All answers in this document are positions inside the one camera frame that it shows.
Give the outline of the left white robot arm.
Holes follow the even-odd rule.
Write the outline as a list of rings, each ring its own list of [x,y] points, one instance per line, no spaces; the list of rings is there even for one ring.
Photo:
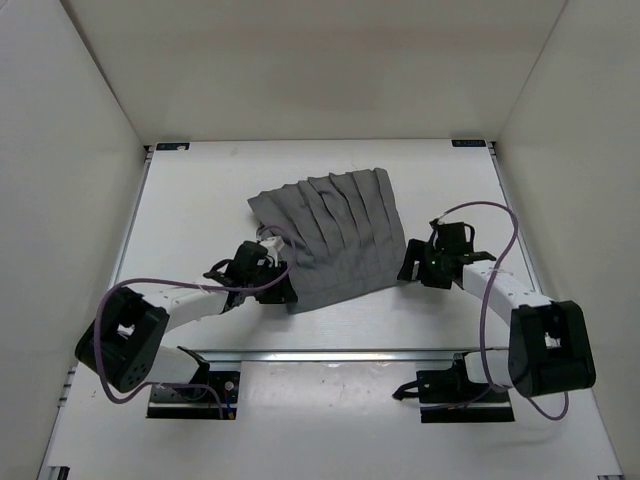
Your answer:
[[[285,245],[275,235],[245,241],[233,258],[205,273],[204,283],[146,278],[115,284],[76,344],[75,358],[98,375],[114,404],[152,386],[187,401],[210,398],[220,405],[208,362],[189,348],[164,346],[163,338],[183,325],[227,314],[249,298],[266,305],[296,303],[289,278],[294,263],[283,256]]]

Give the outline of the grey pleated skirt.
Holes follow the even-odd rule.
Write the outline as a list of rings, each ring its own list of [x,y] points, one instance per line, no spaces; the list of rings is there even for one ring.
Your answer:
[[[291,314],[393,287],[406,240],[383,168],[309,177],[248,200],[255,218],[285,238],[298,300]]]

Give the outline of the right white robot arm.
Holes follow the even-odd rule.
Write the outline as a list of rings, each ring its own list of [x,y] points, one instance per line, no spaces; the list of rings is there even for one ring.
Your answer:
[[[502,270],[496,257],[474,249],[468,224],[433,223],[429,240],[411,239],[398,279],[449,290],[454,285],[481,300],[509,328],[504,350],[479,349],[456,359],[449,391],[471,400],[484,384],[513,388],[525,397],[593,387],[596,370],[581,307],[535,292]]]

